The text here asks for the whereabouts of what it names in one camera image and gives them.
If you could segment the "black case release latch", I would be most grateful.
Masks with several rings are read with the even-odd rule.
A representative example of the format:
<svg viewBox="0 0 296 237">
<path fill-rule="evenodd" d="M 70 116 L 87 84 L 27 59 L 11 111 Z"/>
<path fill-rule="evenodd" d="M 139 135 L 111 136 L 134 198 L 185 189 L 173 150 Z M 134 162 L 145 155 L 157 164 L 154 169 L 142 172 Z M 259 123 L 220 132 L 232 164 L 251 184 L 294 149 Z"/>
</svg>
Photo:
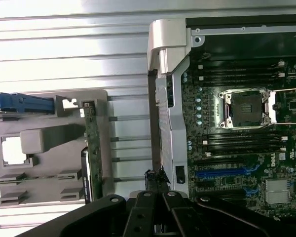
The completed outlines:
<svg viewBox="0 0 296 237">
<path fill-rule="evenodd" d="M 185 167 L 183 165 L 175 167 L 176 182 L 177 184 L 185 183 Z"/>
</svg>

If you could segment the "green motherboard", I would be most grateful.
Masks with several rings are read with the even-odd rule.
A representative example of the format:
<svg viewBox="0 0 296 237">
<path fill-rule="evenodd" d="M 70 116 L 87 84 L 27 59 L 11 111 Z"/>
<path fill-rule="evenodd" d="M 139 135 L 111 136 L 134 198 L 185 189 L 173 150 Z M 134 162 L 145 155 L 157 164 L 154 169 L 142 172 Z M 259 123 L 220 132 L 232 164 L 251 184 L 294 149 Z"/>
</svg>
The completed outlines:
<svg viewBox="0 0 296 237">
<path fill-rule="evenodd" d="M 285 61 L 284 69 L 286 76 L 276 79 L 240 79 L 228 81 L 257 81 L 257 80 L 281 80 L 282 84 L 272 84 L 264 86 L 218 86 L 204 87 L 194 85 L 194 81 L 203 75 L 199 74 L 197 66 L 200 64 L 220 64 L 222 62 L 231 63 L 274 63 Z M 229 89 L 243 88 L 266 88 L 268 90 L 278 90 L 286 88 L 296 88 L 296 57 L 271 57 L 262 59 L 245 59 L 233 61 L 215 61 L 209 57 L 200 60 L 193 59 L 189 67 L 182 75 L 182 103 L 183 117 L 186 128 L 187 139 L 187 177 L 185 184 L 188 186 L 188 194 L 192 200 L 200 196 L 215 196 L 218 193 L 243 193 L 243 200 L 230 201 L 233 204 L 248 208 L 259 214 L 286 222 L 296 221 L 296 124 L 277 125 L 270 124 L 259 129 L 229 130 L 220 128 L 222 121 L 222 99 L 218 94 Z M 202 135 L 218 133 L 266 133 L 278 131 L 287 134 L 280 138 L 285 142 L 276 144 L 286 144 L 286 152 L 253 154 L 253 155 L 232 155 L 218 157 L 204 157 L 202 152 L 215 150 L 249 150 L 249 149 L 206 149 L 200 144 Z M 202 166 L 194 162 L 207 159 L 243 159 L 243 163 L 219 164 Z M 218 177 L 197 177 L 196 172 L 212 169 L 236 169 L 246 171 L 243 175 L 228 175 Z M 291 200 L 288 203 L 268 204 L 265 199 L 265 181 L 268 179 L 287 179 L 290 184 Z M 200 181 L 214 181 L 215 183 L 242 185 L 239 189 L 203 189 L 196 186 Z"/>
</svg>

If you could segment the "blue expansion slot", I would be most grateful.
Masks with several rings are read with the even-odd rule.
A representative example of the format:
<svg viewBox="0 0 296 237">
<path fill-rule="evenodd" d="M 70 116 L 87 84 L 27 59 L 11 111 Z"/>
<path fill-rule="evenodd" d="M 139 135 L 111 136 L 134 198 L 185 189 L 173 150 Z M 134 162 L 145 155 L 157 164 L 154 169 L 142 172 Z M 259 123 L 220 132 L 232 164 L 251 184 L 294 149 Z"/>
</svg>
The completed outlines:
<svg viewBox="0 0 296 237">
<path fill-rule="evenodd" d="M 212 169 L 212 170 L 202 170 L 197 171 L 197 177 L 218 177 L 218 176 L 228 176 L 228 175 L 243 175 L 246 171 L 240 168 L 236 169 Z"/>
</svg>

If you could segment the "black open PC case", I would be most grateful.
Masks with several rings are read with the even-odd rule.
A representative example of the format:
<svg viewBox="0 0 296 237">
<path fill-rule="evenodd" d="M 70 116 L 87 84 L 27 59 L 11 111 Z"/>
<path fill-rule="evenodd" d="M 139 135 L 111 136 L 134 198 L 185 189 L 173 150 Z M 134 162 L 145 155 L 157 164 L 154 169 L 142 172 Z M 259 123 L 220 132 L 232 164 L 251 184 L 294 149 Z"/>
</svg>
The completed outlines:
<svg viewBox="0 0 296 237">
<path fill-rule="evenodd" d="M 158 70 L 149 73 L 155 78 L 161 166 L 171 189 L 189 197 L 187 184 L 177 184 L 175 174 L 175 167 L 183 165 L 187 177 L 183 73 L 193 59 L 203 57 L 215 61 L 296 57 L 296 14 L 184 19 L 191 32 L 190 53 L 171 74 L 159 74 Z"/>
</svg>

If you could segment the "RAM slot black latches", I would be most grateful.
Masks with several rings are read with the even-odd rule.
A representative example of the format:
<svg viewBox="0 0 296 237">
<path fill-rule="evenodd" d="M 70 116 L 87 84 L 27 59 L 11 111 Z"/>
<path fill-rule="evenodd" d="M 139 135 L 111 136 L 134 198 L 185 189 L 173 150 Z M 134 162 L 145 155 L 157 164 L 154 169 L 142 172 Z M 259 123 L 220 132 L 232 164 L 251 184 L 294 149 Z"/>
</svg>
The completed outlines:
<svg viewBox="0 0 296 237">
<path fill-rule="evenodd" d="M 266 133 L 218 133 L 218 134 L 207 134 L 202 135 L 202 139 L 219 139 L 219 138 L 237 138 L 237 137 L 281 137 L 287 134 L 278 131 L 266 132 Z"/>
<path fill-rule="evenodd" d="M 257 80 L 257 81 L 194 81 L 194 85 L 204 87 L 218 86 L 264 86 L 272 84 L 282 84 L 281 80 Z"/>
<path fill-rule="evenodd" d="M 280 148 L 286 144 L 210 144 L 202 145 L 206 149 L 255 149 L 255 148 Z"/>
<path fill-rule="evenodd" d="M 268 68 L 244 68 L 244 69 L 204 69 L 198 70 L 199 74 L 227 74 L 227 73 L 283 73 L 284 69 L 268 69 Z"/>
</svg>

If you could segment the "silver chipset heat sink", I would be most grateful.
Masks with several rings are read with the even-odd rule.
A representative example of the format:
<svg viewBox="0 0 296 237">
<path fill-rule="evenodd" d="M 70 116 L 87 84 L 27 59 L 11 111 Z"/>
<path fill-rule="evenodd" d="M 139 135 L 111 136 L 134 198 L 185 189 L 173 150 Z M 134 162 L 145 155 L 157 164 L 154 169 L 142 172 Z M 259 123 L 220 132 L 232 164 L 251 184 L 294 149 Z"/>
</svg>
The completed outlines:
<svg viewBox="0 0 296 237">
<path fill-rule="evenodd" d="M 288 203 L 291 200 L 290 184 L 287 179 L 265 181 L 265 199 L 268 204 Z"/>
</svg>

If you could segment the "grey plastic parts rack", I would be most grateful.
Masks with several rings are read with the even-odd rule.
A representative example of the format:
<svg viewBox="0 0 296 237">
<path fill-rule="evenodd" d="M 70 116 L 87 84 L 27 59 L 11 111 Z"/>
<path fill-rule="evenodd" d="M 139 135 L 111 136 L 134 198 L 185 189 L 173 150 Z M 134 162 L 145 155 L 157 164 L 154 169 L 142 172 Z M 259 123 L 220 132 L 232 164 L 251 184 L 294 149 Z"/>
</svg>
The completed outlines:
<svg viewBox="0 0 296 237">
<path fill-rule="evenodd" d="M 102 160 L 103 196 L 114 191 L 111 167 L 111 149 L 107 93 L 101 89 L 54 91 L 51 93 L 28 94 L 54 100 L 54 114 L 0 113 L 0 177 L 25 173 L 28 177 L 58 175 L 64 168 L 61 155 L 59 132 L 70 123 L 84 124 L 79 112 L 70 113 L 65 109 L 83 101 L 93 101 L 97 110 L 97 124 L 100 137 Z M 6 137 L 20 137 L 22 153 L 26 155 L 23 164 L 8 165 L 3 160 L 2 141 Z M 61 192 L 67 188 L 81 187 L 82 182 L 58 181 L 54 179 L 0 185 L 0 206 L 15 206 L 61 200 Z"/>
</svg>

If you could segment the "green RAM stick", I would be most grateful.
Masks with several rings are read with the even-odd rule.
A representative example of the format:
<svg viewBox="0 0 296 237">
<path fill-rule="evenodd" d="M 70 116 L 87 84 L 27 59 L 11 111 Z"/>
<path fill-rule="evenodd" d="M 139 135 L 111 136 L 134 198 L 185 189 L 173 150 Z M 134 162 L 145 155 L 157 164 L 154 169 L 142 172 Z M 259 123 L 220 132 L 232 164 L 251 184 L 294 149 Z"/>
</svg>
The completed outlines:
<svg viewBox="0 0 296 237">
<path fill-rule="evenodd" d="M 0 177 L 0 185 L 8 185 L 8 184 L 19 184 L 23 182 L 31 182 L 31 181 L 38 181 L 38 180 L 49 180 L 54 179 L 58 181 L 68 181 L 74 180 L 77 181 L 78 178 L 74 175 L 49 175 L 49 176 L 36 176 L 36 177 L 28 177 L 25 173 L 22 174 L 13 174 L 13 175 L 4 175 Z"/>
</svg>

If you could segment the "CPU socket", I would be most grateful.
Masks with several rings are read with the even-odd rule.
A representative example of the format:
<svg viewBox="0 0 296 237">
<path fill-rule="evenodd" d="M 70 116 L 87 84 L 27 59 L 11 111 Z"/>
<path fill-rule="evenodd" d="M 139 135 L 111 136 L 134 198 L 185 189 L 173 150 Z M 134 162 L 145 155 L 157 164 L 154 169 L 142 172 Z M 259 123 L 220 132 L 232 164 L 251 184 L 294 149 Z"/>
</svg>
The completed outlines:
<svg viewBox="0 0 296 237">
<path fill-rule="evenodd" d="M 266 88 L 229 89 L 218 94 L 222 99 L 222 121 L 219 126 L 229 130 L 259 129 L 271 124 Z"/>
</svg>

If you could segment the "silver socket cover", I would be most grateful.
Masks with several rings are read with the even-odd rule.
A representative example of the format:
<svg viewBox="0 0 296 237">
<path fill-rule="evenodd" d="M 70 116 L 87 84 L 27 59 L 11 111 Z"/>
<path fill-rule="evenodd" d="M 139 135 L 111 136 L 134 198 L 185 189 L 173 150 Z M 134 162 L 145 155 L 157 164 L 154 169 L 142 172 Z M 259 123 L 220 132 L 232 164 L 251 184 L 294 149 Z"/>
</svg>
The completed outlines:
<svg viewBox="0 0 296 237">
<path fill-rule="evenodd" d="M 296 124 L 296 88 L 268 90 L 266 112 L 270 124 Z"/>
</svg>

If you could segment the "hard disk in blue caddy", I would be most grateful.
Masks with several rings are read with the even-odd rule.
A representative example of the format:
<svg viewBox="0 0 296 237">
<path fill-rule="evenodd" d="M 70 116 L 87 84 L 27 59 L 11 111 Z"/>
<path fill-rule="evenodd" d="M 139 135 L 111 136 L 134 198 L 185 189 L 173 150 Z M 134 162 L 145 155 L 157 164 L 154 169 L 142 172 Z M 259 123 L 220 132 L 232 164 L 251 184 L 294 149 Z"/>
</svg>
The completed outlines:
<svg viewBox="0 0 296 237">
<path fill-rule="evenodd" d="M 54 100 L 21 93 L 0 92 L 0 113 L 54 114 Z"/>
</svg>

